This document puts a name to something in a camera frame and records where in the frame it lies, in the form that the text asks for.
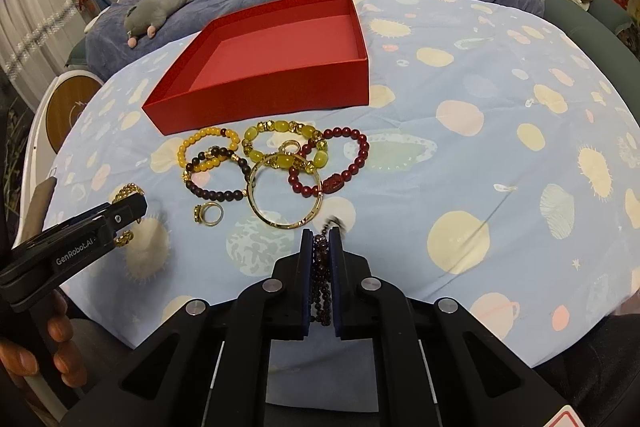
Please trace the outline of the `left human hand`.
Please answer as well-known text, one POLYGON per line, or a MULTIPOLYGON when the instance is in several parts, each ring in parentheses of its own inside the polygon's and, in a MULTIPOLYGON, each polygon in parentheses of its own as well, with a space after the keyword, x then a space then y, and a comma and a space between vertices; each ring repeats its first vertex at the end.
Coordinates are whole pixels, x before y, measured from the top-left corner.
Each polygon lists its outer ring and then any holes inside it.
POLYGON ((73 340, 67 301, 59 291, 52 291, 29 311, 10 311, 6 318, 8 323, 1 326, 1 364, 15 384, 40 375, 49 365, 67 387, 87 384, 87 369, 73 340))

